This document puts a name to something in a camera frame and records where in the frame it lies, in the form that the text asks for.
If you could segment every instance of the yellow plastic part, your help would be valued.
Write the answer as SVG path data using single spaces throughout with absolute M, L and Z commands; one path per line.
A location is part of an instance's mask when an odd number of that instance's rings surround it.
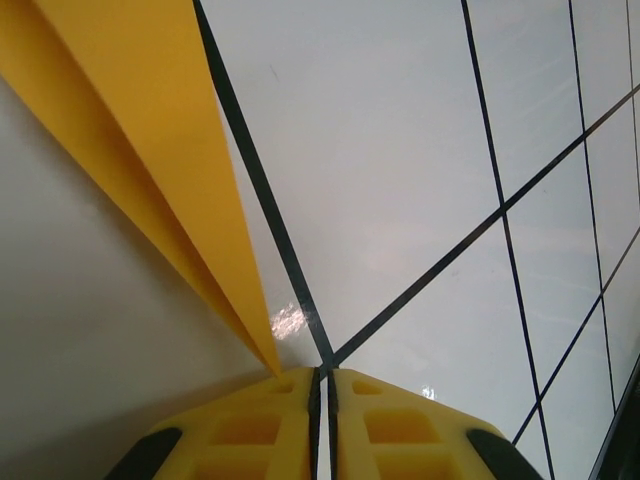
M 353 370 L 334 370 L 338 480 L 493 480 L 466 437 L 492 425 Z
M 309 480 L 312 376 L 291 370 L 156 425 L 182 437 L 154 479 Z
M 150 1 L 38 4 L 56 20 L 73 53 L 86 60 L 82 67 L 100 68 L 83 72 L 34 3 L 0 0 L 0 74 L 253 353 L 279 373 L 191 2 L 172 0 L 162 8 Z

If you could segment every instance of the glossy white surface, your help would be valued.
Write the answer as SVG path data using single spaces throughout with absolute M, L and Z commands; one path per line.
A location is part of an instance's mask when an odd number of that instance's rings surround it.
M 547 453 L 544 449 L 540 417 L 537 413 L 533 415 L 529 425 L 520 437 L 517 448 L 543 478 L 551 478 Z
M 631 90 L 627 10 L 625 0 L 574 0 L 573 12 L 589 127 Z
M 640 351 L 640 242 L 633 247 L 604 294 L 616 404 Z
M 611 276 L 638 225 L 640 204 L 629 103 L 587 140 L 602 280 Z
M 339 347 L 497 207 L 460 4 L 204 6 Z
M 629 0 L 629 30 L 633 59 L 633 83 L 640 83 L 640 1 Z
M 594 311 L 542 408 L 556 479 L 588 478 L 613 420 L 601 308 Z
M 582 133 L 566 1 L 470 0 L 505 196 Z
M 0 477 L 101 478 L 153 423 L 266 376 L 1 80 L 0 145 Z M 245 176 L 280 354 L 317 364 Z
M 344 365 L 482 418 L 513 438 L 535 398 L 502 224 Z
M 513 207 L 509 221 L 542 389 L 600 292 L 584 150 Z

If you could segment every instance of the white floor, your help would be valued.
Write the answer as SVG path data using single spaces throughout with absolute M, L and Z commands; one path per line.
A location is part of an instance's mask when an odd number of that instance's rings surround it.
M 460 2 L 203 3 L 317 307 L 231 125 L 283 362 L 321 363 L 319 317 L 345 367 L 587 478 L 640 353 L 640 1 L 573 2 L 585 150 L 567 1 L 468 0 L 509 237 Z M 1 478 L 100 478 L 267 375 L 1 81 L 0 159 Z

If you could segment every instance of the tile grout line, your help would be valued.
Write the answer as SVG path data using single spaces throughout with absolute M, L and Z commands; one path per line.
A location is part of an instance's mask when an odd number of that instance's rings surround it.
M 471 22 L 471 14 L 469 12 L 469 5 L 467 0 L 461 0 L 462 11 L 464 14 L 464 23 L 467 30 L 467 41 L 469 43 L 469 53 L 471 55 L 471 63 L 473 65 L 473 73 L 475 76 L 476 88 L 478 90 L 478 99 L 480 101 L 480 109 L 482 111 L 482 120 L 484 122 L 484 130 L 487 137 L 487 146 L 489 147 L 489 157 L 491 159 L 491 168 L 493 170 L 493 177 L 496 183 L 496 190 L 498 193 L 498 200 L 500 207 L 504 209 L 504 191 L 502 188 L 502 181 L 500 179 L 500 169 L 498 167 L 498 156 L 495 150 L 495 143 L 493 140 L 493 133 L 491 131 L 491 121 L 489 119 L 489 107 L 487 106 L 487 100 L 484 92 L 484 86 L 482 83 L 482 74 L 480 72 L 480 61 L 478 59 L 478 52 L 475 46 L 475 40 L 473 37 L 473 27 Z M 507 244 L 507 252 L 509 254 L 509 263 L 511 265 L 511 273 L 513 275 L 513 283 L 516 292 L 516 299 L 518 302 L 518 310 L 520 313 L 520 322 L 522 325 L 522 334 L 524 336 L 524 344 L 529 360 L 529 369 L 531 372 L 531 381 L 533 384 L 533 391 L 538 405 L 538 418 L 540 419 L 540 428 L 542 430 L 542 439 L 544 443 L 544 449 L 547 456 L 547 463 L 549 465 L 549 473 L 551 480 L 555 479 L 555 473 L 553 471 L 553 461 L 551 458 L 551 449 L 549 447 L 549 437 L 547 435 L 547 427 L 544 418 L 544 412 L 542 408 L 542 402 L 540 401 L 540 389 L 538 386 L 538 376 L 536 373 L 535 361 L 533 358 L 533 347 L 531 346 L 531 338 L 529 336 L 529 326 L 527 324 L 527 315 L 524 306 L 524 298 L 522 295 L 522 286 L 520 284 L 520 278 L 518 275 L 518 267 L 516 264 L 516 255 L 513 248 L 513 240 L 511 238 L 511 229 L 509 228 L 509 218 L 507 211 L 502 212 L 502 225 L 504 227 L 504 236 Z
M 584 103 L 582 98 L 582 81 L 580 79 L 580 64 L 578 61 L 578 42 L 576 40 L 575 21 L 573 17 L 573 0 L 568 0 L 569 5 L 569 20 L 571 22 L 571 42 L 573 43 L 573 58 L 576 66 L 576 82 L 578 84 L 578 104 L 580 106 L 580 123 L 582 125 L 582 133 L 585 132 L 586 124 L 584 120 Z M 611 352 L 609 349 L 609 329 L 607 328 L 607 311 L 605 308 L 604 292 L 602 290 L 602 263 L 600 260 L 600 244 L 598 242 L 598 229 L 596 227 L 596 209 L 593 200 L 593 183 L 591 181 L 591 164 L 589 162 L 589 149 L 587 147 L 587 140 L 584 141 L 584 162 L 587 169 L 587 185 L 589 187 L 589 203 L 591 207 L 591 222 L 593 224 L 593 241 L 596 250 L 596 263 L 598 266 L 598 282 L 600 286 L 600 293 L 602 293 L 602 321 L 604 324 L 604 341 L 605 349 L 607 353 L 607 368 L 609 370 L 609 387 L 611 389 L 611 405 L 615 413 L 616 403 L 613 395 L 613 370 L 611 369 Z
M 622 263 L 623 263 L 624 259 L 626 258 L 627 254 L 631 250 L 631 247 L 633 247 L 633 244 L 635 243 L 635 241 L 638 238 L 639 234 L 640 234 L 640 227 L 637 228 L 635 234 L 633 235 L 633 237 L 631 238 L 631 241 L 629 242 L 629 245 L 627 245 L 627 248 L 625 249 L 624 253 L 620 257 L 620 260 L 618 260 L 618 263 L 616 264 L 616 267 L 613 269 L 613 272 L 611 273 L 611 276 L 609 277 L 609 280 L 607 280 L 607 282 L 604 284 L 604 287 L 602 288 L 602 291 L 596 297 L 596 300 L 593 303 L 593 305 L 591 306 L 591 309 L 589 310 L 589 313 L 587 313 L 586 318 L 582 321 L 582 324 L 580 325 L 580 328 L 578 329 L 578 331 L 574 335 L 573 339 L 571 340 L 571 343 L 569 344 L 569 346 L 565 350 L 564 354 L 562 355 L 562 358 L 560 359 L 560 361 L 556 365 L 556 368 L 553 370 L 553 373 L 549 377 L 549 380 L 547 381 L 546 385 L 542 389 L 542 391 L 540 393 L 540 397 L 541 397 L 540 401 L 544 400 L 545 395 L 547 394 L 547 392 L 551 388 L 551 385 L 553 384 L 553 382 L 555 381 L 556 377 L 558 376 L 558 373 L 560 372 L 560 369 L 562 368 L 562 366 L 564 365 L 565 361 L 569 357 L 569 354 L 573 350 L 573 347 L 577 343 L 578 339 L 580 338 L 580 335 L 582 334 L 582 332 L 585 329 L 587 323 L 591 319 L 591 316 L 593 315 L 593 312 L 595 311 L 595 309 L 597 308 L 598 304 L 600 303 L 600 301 L 604 297 L 604 293 L 609 288 L 609 285 L 611 285 L 611 282 L 612 282 L 613 278 L 618 273 L 618 270 L 622 266 Z M 537 405 L 534 405 L 533 407 L 531 407 L 531 410 L 529 411 L 529 413 L 525 417 L 525 420 L 522 423 L 522 426 L 520 427 L 520 429 L 518 430 L 518 433 L 516 434 L 516 436 L 512 440 L 512 443 L 514 445 L 518 443 L 518 440 L 520 440 L 520 437 L 522 436 L 522 433 L 524 432 L 524 430 L 526 429 L 527 425 L 531 421 L 531 418 L 535 414 L 536 410 L 537 410 Z
M 469 248 L 482 234 L 487 231 L 496 221 L 498 221 L 503 211 L 509 211 L 527 193 L 529 193 L 540 181 L 551 173 L 573 150 L 575 150 L 584 140 L 592 135 L 604 122 L 606 122 L 615 112 L 617 112 L 633 95 L 640 90 L 640 84 L 622 97 L 618 102 L 607 110 L 598 120 L 596 120 L 587 130 L 567 145 L 553 160 L 542 167 L 527 183 L 509 197 L 504 207 L 498 207 L 480 225 L 469 232 L 451 250 L 440 258 L 429 270 L 415 280 L 406 290 L 396 297 L 389 305 L 380 311 L 372 320 L 362 327 L 353 337 L 345 342 L 335 353 L 334 365 L 340 365 L 362 344 L 382 328 L 396 313 L 398 313 L 407 303 L 418 295 L 431 281 L 433 281 L 445 268 L 447 268 L 456 258 L 458 258 L 467 248 Z
M 633 380 L 637 380 L 638 367 L 640 366 L 640 354 L 636 357 L 636 361 L 633 365 L 633 370 L 631 370 L 631 375 L 629 376 L 627 383 L 624 387 L 624 391 L 622 393 L 622 397 L 620 398 L 620 405 L 618 409 L 625 408 L 625 405 L 629 401 L 629 396 L 631 395 L 631 390 L 633 390 Z M 607 429 L 607 434 L 600 445 L 600 451 L 598 452 L 598 456 L 593 462 L 593 467 L 591 468 L 591 475 L 589 475 L 589 480 L 597 480 L 598 470 L 602 467 L 602 463 L 604 460 L 604 456 L 606 455 L 607 447 L 609 446 L 609 441 L 611 439 L 611 435 L 615 433 L 616 427 L 620 421 L 620 417 L 618 415 L 614 415 L 609 428 Z
M 625 1 L 627 7 L 627 39 L 629 40 L 629 77 L 631 87 L 633 88 L 633 55 L 631 50 L 631 22 L 629 19 L 629 0 Z M 638 129 L 636 127 L 636 99 L 631 99 L 631 108 L 633 111 L 633 140 L 636 149 L 636 180 L 638 183 L 638 206 L 640 207 L 640 167 L 638 166 Z
M 251 179 L 251 183 L 262 207 L 262 211 L 271 230 L 271 234 L 280 253 L 282 263 L 287 271 L 291 286 L 295 292 L 298 303 L 307 319 L 311 336 L 323 365 L 333 363 L 333 348 L 327 332 L 324 328 L 320 314 L 316 308 L 309 285 L 305 279 L 302 267 L 293 248 L 291 237 L 287 232 L 284 219 L 278 208 L 267 175 L 258 156 L 251 133 L 242 114 L 240 103 L 233 90 L 231 79 L 222 60 L 222 55 L 207 21 L 206 14 L 200 0 L 194 0 L 195 15 L 197 17 L 205 55 L 209 64 L 215 90 L 224 111 L 234 139 L 240 151 L 240 155 Z

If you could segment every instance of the black line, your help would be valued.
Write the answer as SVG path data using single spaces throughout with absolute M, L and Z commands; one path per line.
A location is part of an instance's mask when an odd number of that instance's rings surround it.
M 497 220 L 502 217 L 502 209 L 497 209 L 489 215 L 480 225 L 473 229 L 466 237 L 449 252 L 438 260 L 433 267 L 427 270 L 420 278 L 418 278 L 409 288 L 400 294 L 395 300 L 387 305 L 378 315 L 376 315 L 369 323 L 360 329 L 353 337 L 351 337 L 342 347 L 340 347 L 334 355 L 334 366 L 340 365 L 349 355 L 355 352 L 365 341 L 367 341 L 374 333 L 376 333 L 391 317 L 400 311 L 411 299 L 418 295 L 423 288 L 431 283 L 451 262 L 469 248 L 480 236 L 486 232 Z
M 578 136 L 573 142 L 565 147 L 553 160 L 545 165 L 531 180 L 525 183 L 516 193 L 508 198 L 504 207 L 498 207 L 491 215 L 474 228 L 466 237 L 464 237 L 457 245 L 449 250 L 440 260 L 438 260 L 429 270 L 421 275 L 413 282 L 404 292 L 402 292 L 395 300 L 387 305 L 380 313 L 378 313 L 369 323 L 367 323 L 360 331 L 351 337 L 344 345 L 342 345 L 334 356 L 333 365 L 337 366 L 344 362 L 353 352 L 369 339 L 374 333 L 382 328 L 402 307 L 404 307 L 411 299 L 422 291 L 431 281 L 447 268 L 456 258 L 460 256 L 467 248 L 471 246 L 480 236 L 486 232 L 496 221 L 502 217 L 503 211 L 509 211 L 522 197 L 535 187 L 540 181 L 546 177 L 560 162 L 573 152 L 584 140 L 593 134 L 604 122 L 606 122 L 620 107 L 622 107 L 633 95 L 640 90 L 640 85 L 622 97 L 613 107 L 611 107 L 604 115 L 596 120 L 585 132 Z
M 602 464 L 604 463 L 604 457 L 606 456 L 609 445 L 611 444 L 613 436 L 615 435 L 618 429 L 618 425 L 622 420 L 621 417 L 623 415 L 623 412 L 626 406 L 628 405 L 628 403 L 631 401 L 631 397 L 633 396 L 633 391 L 635 389 L 634 386 L 637 385 L 639 377 L 640 377 L 640 354 L 638 355 L 638 357 L 636 357 L 633 370 L 631 371 L 631 375 L 627 380 L 627 384 L 624 388 L 624 392 L 622 394 L 622 397 L 620 398 L 618 411 L 616 412 L 616 415 L 613 417 L 613 421 L 609 425 L 609 429 L 607 430 L 607 435 L 605 436 L 605 439 L 602 442 L 602 445 L 600 446 L 600 452 L 598 453 L 598 456 L 596 457 L 596 460 L 593 463 L 593 467 L 591 468 L 591 475 L 589 475 L 590 480 L 596 480 L 598 478 L 600 479 L 609 478 L 605 476 L 600 476 L 602 472 L 599 470 L 602 468 Z
M 627 6 L 627 38 L 629 40 L 629 78 L 631 87 L 633 87 L 633 55 L 631 53 L 631 24 L 629 21 L 629 0 L 626 0 Z M 638 130 L 636 128 L 636 99 L 631 99 L 631 107 L 633 109 L 633 139 L 636 147 L 636 180 L 638 182 L 638 205 L 640 206 L 640 167 L 638 167 Z
M 573 58 L 576 66 L 576 82 L 578 84 L 578 104 L 580 105 L 580 123 L 582 125 L 582 132 L 585 132 L 586 124 L 584 121 L 584 104 L 582 99 L 582 81 L 580 80 L 580 65 L 578 62 L 578 42 L 576 41 L 576 29 L 573 18 L 573 0 L 568 0 L 569 3 L 569 19 L 571 23 L 571 42 L 573 44 Z M 593 242 L 596 249 L 596 263 L 598 265 L 598 281 L 600 285 L 600 291 L 602 292 L 602 264 L 600 261 L 600 244 L 598 243 L 598 229 L 596 228 L 596 208 L 593 200 L 593 183 L 591 181 L 591 165 L 589 163 L 589 149 L 587 147 L 587 140 L 584 141 L 584 162 L 587 169 L 587 185 L 589 187 L 589 203 L 591 207 L 591 223 L 593 227 Z M 609 350 L 609 329 L 607 328 L 607 311 L 605 309 L 604 298 L 602 298 L 602 319 L 604 322 L 604 340 L 605 348 L 607 350 L 607 368 L 609 369 L 609 386 L 611 389 L 611 403 L 615 411 L 615 400 L 613 395 L 613 373 L 611 369 L 611 352 Z
M 476 50 L 475 40 L 473 37 L 473 26 L 471 25 L 471 15 L 469 13 L 469 5 L 467 0 L 461 0 L 462 12 L 464 15 L 464 23 L 467 31 L 467 41 L 469 43 L 469 53 L 471 55 L 471 64 L 473 65 L 473 74 L 478 90 L 478 98 L 480 100 L 480 109 L 482 111 L 482 120 L 484 122 L 484 131 L 487 137 L 487 146 L 489 147 L 489 158 L 491 159 L 491 168 L 496 183 L 498 200 L 500 207 L 504 208 L 504 191 L 502 189 L 502 181 L 500 179 L 500 169 L 498 167 L 498 156 L 496 155 L 495 143 L 493 141 L 493 133 L 491 131 L 491 121 L 489 119 L 489 107 L 487 106 L 486 95 L 484 93 L 484 85 L 482 83 L 482 74 L 480 73 L 480 62 L 478 60 L 478 52 Z M 533 383 L 533 391 L 538 405 L 538 418 L 540 419 L 540 428 L 542 429 L 542 438 L 544 448 L 547 455 L 547 463 L 549 464 L 549 472 L 551 480 L 555 479 L 553 471 L 553 462 L 551 460 L 551 449 L 549 448 L 549 438 L 547 435 L 547 427 L 544 421 L 544 413 L 542 411 L 542 402 L 540 402 L 540 390 L 538 387 L 538 375 L 536 374 L 535 361 L 533 359 L 533 347 L 531 346 L 531 338 L 529 336 L 529 327 L 527 325 L 527 315 L 524 308 L 524 298 L 522 295 L 522 286 L 518 275 L 518 267 L 516 264 L 516 255 L 513 248 L 511 238 L 511 229 L 509 228 L 509 218 L 507 211 L 502 212 L 502 225 L 504 227 L 504 236 L 507 243 L 507 252 L 509 254 L 509 264 L 511 265 L 511 273 L 516 291 L 516 299 L 518 301 L 518 310 L 520 312 L 520 323 L 522 325 L 522 334 L 524 337 L 525 349 L 529 360 L 529 370 L 531 372 L 531 381 Z
M 220 104 L 229 122 L 229 127 L 238 145 L 238 150 L 244 161 L 264 216 L 271 229 L 271 234 L 273 235 L 278 252 L 280 252 L 282 263 L 289 275 L 291 286 L 300 303 L 300 308 L 302 308 L 305 318 L 307 319 L 309 330 L 313 336 L 320 358 L 325 365 L 331 365 L 333 362 L 333 348 L 331 347 L 329 337 L 320 319 L 320 314 L 311 296 L 309 285 L 302 272 L 302 267 L 300 266 L 300 262 L 293 248 L 293 243 L 291 242 L 284 220 L 280 214 L 280 209 L 269 185 L 267 175 L 260 162 L 260 157 L 258 156 L 249 128 L 240 109 L 240 104 L 231 85 L 231 80 L 224 66 L 220 50 L 218 49 L 200 0 L 194 0 L 193 3 L 207 62 L 209 63 L 209 70 L 212 79 L 215 79 L 214 87 L 218 93 Z
M 604 298 L 604 294 L 607 291 L 607 289 L 609 288 L 609 285 L 611 285 L 611 281 L 613 280 L 613 278 L 615 277 L 615 275 L 618 273 L 618 270 L 620 269 L 620 267 L 622 266 L 622 262 L 624 261 L 624 259 L 626 258 L 627 254 L 629 253 L 629 251 L 631 250 L 631 247 L 633 246 L 633 244 L 636 241 L 636 238 L 638 238 L 638 234 L 640 234 L 640 227 L 638 227 L 636 229 L 636 233 L 634 233 L 633 238 L 631 239 L 631 241 L 629 242 L 629 245 L 627 245 L 627 248 L 625 248 L 624 253 L 622 254 L 622 256 L 620 257 L 620 260 L 618 260 L 618 263 L 616 264 L 616 267 L 613 269 L 613 272 L 611 273 L 611 277 L 609 277 L 609 280 L 607 281 L 607 283 L 605 283 L 604 287 L 602 288 L 602 291 L 598 294 L 595 302 L 593 303 L 593 305 L 591 306 L 591 308 L 589 309 L 589 313 L 587 313 L 586 318 L 582 321 L 582 324 L 580 325 L 580 328 L 578 329 L 578 331 L 576 332 L 576 334 L 573 336 L 573 339 L 571 340 L 571 343 L 569 343 L 569 346 L 567 347 L 567 349 L 565 350 L 564 354 L 562 355 L 562 358 L 560 359 L 560 361 L 558 362 L 558 364 L 556 365 L 556 368 L 553 370 L 553 373 L 551 374 L 551 376 L 549 377 L 549 380 L 547 381 L 545 387 L 542 389 L 542 391 L 540 392 L 540 402 L 542 402 L 544 400 L 545 395 L 547 394 L 547 392 L 549 391 L 549 389 L 551 388 L 551 385 L 553 384 L 554 380 L 556 379 L 556 377 L 558 376 L 558 373 L 560 372 L 560 369 L 562 368 L 562 366 L 564 365 L 565 361 L 567 360 L 567 358 L 569 357 L 569 354 L 571 353 L 571 351 L 573 350 L 573 347 L 575 346 L 575 344 L 578 342 L 578 338 L 580 337 L 580 335 L 582 334 L 582 332 L 584 331 L 585 327 L 587 326 L 587 323 L 589 322 L 589 319 L 592 317 L 593 312 L 595 311 L 595 309 L 597 308 L 598 304 L 600 303 L 600 301 Z M 537 410 L 538 405 L 534 405 L 531 410 L 529 411 L 529 413 L 527 414 L 524 422 L 522 423 L 522 426 L 520 427 L 520 429 L 518 430 L 518 433 L 516 434 L 516 436 L 513 438 L 513 443 L 516 444 L 518 443 L 518 440 L 520 440 L 520 437 L 522 436 L 522 433 L 524 432 L 524 430 L 527 428 L 527 425 L 529 424 L 529 422 L 531 421 L 531 417 L 533 417 L 533 414 L 535 413 L 535 411 Z
M 325 378 L 327 378 L 327 375 L 329 374 L 329 371 L 331 370 L 331 366 L 328 363 L 323 363 L 322 365 L 320 365 L 318 368 L 318 371 L 320 372 L 320 381 L 324 380 Z

